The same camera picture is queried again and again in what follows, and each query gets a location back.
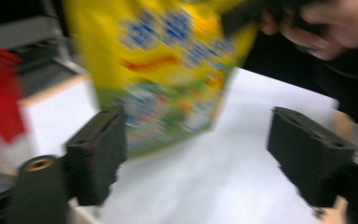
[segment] yellow plastic bag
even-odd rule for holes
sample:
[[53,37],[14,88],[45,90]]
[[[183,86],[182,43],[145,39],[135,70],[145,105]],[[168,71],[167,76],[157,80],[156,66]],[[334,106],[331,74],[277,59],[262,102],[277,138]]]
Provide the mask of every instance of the yellow plastic bag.
[[224,38],[219,10],[241,0],[66,0],[101,109],[122,104],[130,157],[206,130],[256,25]]

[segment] white table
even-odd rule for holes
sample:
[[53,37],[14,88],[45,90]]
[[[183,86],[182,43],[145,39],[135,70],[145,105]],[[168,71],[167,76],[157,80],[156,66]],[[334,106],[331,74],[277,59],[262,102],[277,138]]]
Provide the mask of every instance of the white table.
[[[96,111],[87,80],[24,107],[37,154],[60,145]],[[311,209],[266,149],[273,106],[329,127],[336,101],[236,70],[212,131],[125,162],[100,209],[103,224],[310,224]]]

